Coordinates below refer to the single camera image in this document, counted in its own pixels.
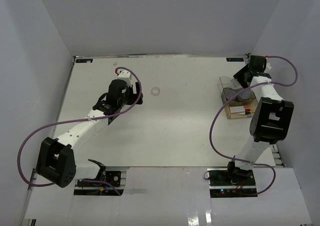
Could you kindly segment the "small clear tape roll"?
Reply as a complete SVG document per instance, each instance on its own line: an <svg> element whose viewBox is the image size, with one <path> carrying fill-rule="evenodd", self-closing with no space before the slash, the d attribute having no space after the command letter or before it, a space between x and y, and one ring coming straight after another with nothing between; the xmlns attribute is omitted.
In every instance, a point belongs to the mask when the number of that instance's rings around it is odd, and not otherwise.
<svg viewBox="0 0 320 226"><path fill-rule="evenodd" d="M153 87L153 88L151 89L151 94L152 94L153 96L158 96L158 95L160 94L160 92L161 92L161 90L160 90L159 87Z"/></svg>

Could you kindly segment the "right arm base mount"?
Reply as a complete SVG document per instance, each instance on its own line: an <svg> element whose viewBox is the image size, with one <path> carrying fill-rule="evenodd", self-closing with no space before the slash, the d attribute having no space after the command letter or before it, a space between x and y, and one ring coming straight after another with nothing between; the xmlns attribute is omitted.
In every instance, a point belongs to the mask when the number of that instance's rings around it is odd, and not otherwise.
<svg viewBox="0 0 320 226"><path fill-rule="evenodd" d="M247 179L231 179L227 168L208 168L203 178L208 181L211 198L257 197L253 175Z"/></svg>

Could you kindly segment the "black capped white marker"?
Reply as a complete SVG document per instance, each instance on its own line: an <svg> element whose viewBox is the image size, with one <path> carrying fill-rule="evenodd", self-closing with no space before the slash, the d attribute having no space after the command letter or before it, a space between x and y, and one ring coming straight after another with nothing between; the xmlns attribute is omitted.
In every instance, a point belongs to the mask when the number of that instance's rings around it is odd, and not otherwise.
<svg viewBox="0 0 320 226"><path fill-rule="evenodd" d="M252 113L250 113L250 112L239 112L239 113L235 113L235 115L249 116L249 115L252 115Z"/></svg>

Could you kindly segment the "large clear tape roll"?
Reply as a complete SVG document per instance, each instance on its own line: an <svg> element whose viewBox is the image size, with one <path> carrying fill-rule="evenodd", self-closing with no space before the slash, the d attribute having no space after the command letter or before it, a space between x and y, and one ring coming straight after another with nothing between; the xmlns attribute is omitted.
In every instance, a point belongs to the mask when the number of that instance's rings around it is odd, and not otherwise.
<svg viewBox="0 0 320 226"><path fill-rule="evenodd" d="M230 86L231 86L232 89L235 89L235 90L238 90L238 89L242 88L241 84L235 78L232 78L230 80Z"/></svg>

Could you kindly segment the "clear cup of paperclips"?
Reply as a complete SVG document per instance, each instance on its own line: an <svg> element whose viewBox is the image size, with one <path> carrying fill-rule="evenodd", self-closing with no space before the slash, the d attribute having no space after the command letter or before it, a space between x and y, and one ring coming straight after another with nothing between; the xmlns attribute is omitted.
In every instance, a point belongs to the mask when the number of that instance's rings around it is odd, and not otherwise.
<svg viewBox="0 0 320 226"><path fill-rule="evenodd" d="M224 89L224 95L225 95L225 99L228 101L230 100L232 97L234 97L237 94L237 91L229 89L229 88L225 88Z"/></svg>

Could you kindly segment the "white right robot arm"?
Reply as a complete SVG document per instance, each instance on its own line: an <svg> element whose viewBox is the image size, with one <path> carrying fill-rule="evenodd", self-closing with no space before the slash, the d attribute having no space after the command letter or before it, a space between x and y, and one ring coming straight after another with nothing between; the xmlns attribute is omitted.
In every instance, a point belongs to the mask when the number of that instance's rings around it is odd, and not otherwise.
<svg viewBox="0 0 320 226"><path fill-rule="evenodd" d="M258 158L270 145L283 141L289 130L294 104L276 91L268 72L270 66L267 57L251 56L249 63L233 76L242 87L252 90L258 104L249 125L247 143L228 163L225 177L231 185L250 178Z"/></svg>

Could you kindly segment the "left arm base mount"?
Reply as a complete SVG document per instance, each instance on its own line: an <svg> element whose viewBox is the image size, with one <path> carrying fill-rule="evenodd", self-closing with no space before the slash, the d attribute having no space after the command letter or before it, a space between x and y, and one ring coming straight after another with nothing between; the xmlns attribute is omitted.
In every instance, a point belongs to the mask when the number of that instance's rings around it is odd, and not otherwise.
<svg viewBox="0 0 320 226"><path fill-rule="evenodd" d="M117 192L105 183L83 182L78 180L73 194L82 196L121 196L126 185L126 174L126 171L106 171L99 179L112 185Z"/></svg>

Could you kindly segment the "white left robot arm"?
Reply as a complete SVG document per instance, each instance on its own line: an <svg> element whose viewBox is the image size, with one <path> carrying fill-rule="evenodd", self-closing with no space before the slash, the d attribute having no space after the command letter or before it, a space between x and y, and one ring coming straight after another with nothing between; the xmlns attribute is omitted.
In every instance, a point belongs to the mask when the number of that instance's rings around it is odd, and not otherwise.
<svg viewBox="0 0 320 226"><path fill-rule="evenodd" d="M73 180L103 184L106 166L94 159L77 163L76 155L91 138L121 115L124 106L140 105L142 102L140 82L132 86L122 79L112 80L108 92L99 97L84 120L57 138L47 137L42 141L36 165L37 174L61 188Z"/></svg>

